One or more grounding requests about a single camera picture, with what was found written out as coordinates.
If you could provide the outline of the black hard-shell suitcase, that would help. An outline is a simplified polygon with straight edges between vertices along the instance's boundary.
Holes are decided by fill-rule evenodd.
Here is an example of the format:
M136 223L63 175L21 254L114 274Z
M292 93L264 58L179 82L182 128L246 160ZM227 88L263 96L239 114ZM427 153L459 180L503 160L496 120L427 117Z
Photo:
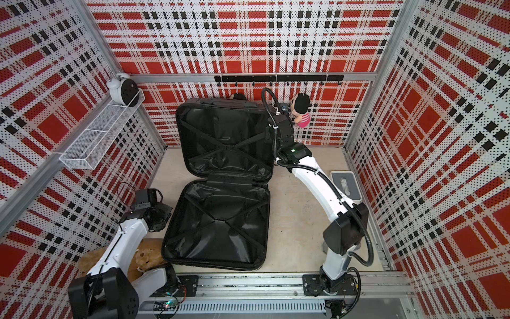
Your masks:
M253 271L266 260L273 174L263 106L192 98L177 108L183 161L195 179L177 201L162 257L175 265Z

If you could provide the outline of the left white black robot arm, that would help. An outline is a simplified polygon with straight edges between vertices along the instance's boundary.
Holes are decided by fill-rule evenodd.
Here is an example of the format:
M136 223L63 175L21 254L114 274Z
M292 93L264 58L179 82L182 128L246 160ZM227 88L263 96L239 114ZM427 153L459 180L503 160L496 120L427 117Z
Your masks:
M137 204L120 219L114 239L86 276L74 279L68 289L74 318L135 318L139 306L156 291L179 288L173 267L147 271L134 282L127 274L131 260L149 232L165 228L172 208L163 203Z

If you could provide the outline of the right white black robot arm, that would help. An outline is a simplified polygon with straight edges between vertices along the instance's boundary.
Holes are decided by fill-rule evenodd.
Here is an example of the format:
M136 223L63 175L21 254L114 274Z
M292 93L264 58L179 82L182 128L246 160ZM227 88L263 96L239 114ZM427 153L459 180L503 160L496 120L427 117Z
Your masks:
M350 265L355 259L365 267L373 264L375 252L367 226L369 209L364 203L356 203L338 188L320 168L312 151L294 141L289 116L269 114L272 129L272 153L274 163L284 167L303 183L317 199L330 221L323 232L327 246L326 260L320 267L317 279L317 296L322 292L337 294L341 286L353 279L355 287L361 287L359 271Z

